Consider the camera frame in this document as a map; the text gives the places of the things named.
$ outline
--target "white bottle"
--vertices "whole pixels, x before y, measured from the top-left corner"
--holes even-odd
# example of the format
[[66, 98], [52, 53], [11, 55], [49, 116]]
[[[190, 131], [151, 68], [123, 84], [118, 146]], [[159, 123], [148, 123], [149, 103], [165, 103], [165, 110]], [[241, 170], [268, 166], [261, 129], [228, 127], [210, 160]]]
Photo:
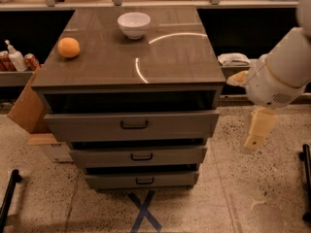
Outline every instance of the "white bottle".
[[9, 58], [11, 59], [16, 69], [19, 72], [26, 71], [28, 66], [20, 51], [16, 50], [12, 45], [10, 45], [8, 40], [6, 40], [5, 43], [8, 45]]

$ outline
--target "gray drawer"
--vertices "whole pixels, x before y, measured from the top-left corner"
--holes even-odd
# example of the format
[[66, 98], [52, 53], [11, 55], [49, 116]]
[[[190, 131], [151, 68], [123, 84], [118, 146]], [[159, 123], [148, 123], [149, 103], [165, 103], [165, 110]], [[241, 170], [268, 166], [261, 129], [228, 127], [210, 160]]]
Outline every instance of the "gray drawer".
[[146, 188], [161, 186], [192, 186], [196, 184], [199, 172], [157, 173], [144, 175], [86, 175], [91, 189]]
[[56, 114], [45, 121], [57, 141], [133, 141], [207, 139], [214, 133], [219, 112], [131, 114]]
[[205, 146], [135, 150], [70, 150], [80, 168], [202, 163]]

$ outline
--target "soda can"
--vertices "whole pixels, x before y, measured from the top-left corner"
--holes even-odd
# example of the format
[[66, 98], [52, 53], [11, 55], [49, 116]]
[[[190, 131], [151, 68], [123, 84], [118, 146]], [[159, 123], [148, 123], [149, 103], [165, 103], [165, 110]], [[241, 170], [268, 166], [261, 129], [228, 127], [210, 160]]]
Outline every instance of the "soda can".
[[9, 58], [9, 52], [6, 50], [0, 51], [0, 61], [5, 65], [8, 71], [15, 71], [16, 67]]
[[2, 61], [0, 60], [0, 72], [1, 71], [7, 71], [6, 66], [2, 63]]
[[36, 70], [37, 68], [40, 68], [41, 65], [38, 61], [38, 59], [36, 58], [36, 56], [32, 53], [27, 54], [24, 57], [26, 64], [29, 68], [31, 68], [32, 70]]

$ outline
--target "black stand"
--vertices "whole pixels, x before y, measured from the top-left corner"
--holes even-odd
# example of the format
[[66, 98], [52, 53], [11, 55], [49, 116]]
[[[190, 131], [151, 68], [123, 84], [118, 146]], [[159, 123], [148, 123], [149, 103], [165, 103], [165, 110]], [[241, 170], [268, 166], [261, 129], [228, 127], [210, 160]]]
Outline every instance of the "black stand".
[[306, 212], [302, 219], [306, 222], [311, 222], [311, 186], [310, 186], [310, 178], [311, 178], [311, 159], [310, 159], [310, 149], [309, 146], [304, 144], [302, 146], [303, 152], [299, 154], [300, 160], [304, 161], [305, 166], [305, 174], [307, 179], [307, 185], [308, 185], [308, 196], [309, 196], [309, 211]]
[[18, 173], [18, 170], [15, 169], [12, 171], [10, 180], [9, 180], [9, 184], [8, 184], [8, 188], [6, 191], [6, 195], [4, 197], [3, 203], [2, 203], [2, 207], [1, 207], [1, 212], [0, 212], [0, 233], [3, 232], [4, 226], [6, 224], [6, 219], [7, 219], [7, 215], [10, 209], [10, 205], [11, 205], [11, 201], [12, 201], [12, 197], [13, 197], [13, 192], [14, 189], [16, 187], [16, 184], [19, 183], [22, 180], [22, 177], [20, 176], [20, 174]]

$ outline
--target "blue x mark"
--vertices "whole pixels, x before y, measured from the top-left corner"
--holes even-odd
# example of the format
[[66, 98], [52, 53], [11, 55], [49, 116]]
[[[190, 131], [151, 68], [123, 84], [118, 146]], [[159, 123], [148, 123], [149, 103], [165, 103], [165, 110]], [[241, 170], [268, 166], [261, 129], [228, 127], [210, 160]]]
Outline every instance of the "blue x mark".
[[148, 207], [150, 203], [152, 202], [152, 199], [154, 197], [155, 192], [150, 190], [148, 191], [148, 195], [144, 201], [143, 204], [140, 203], [139, 198], [136, 197], [134, 193], [128, 194], [128, 197], [133, 201], [133, 203], [137, 206], [139, 209], [139, 214], [134, 222], [134, 225], [130, 231], [130, 233], [137, 233], [140, 225], [143, 222], [144, 217], [150, 222], [150, 224], [154, 227], [156, 232], [160, 232], [162, 229], [162, 226], [159, 224], [159, 222], [156, 220], [156, 218], [149, 212]]

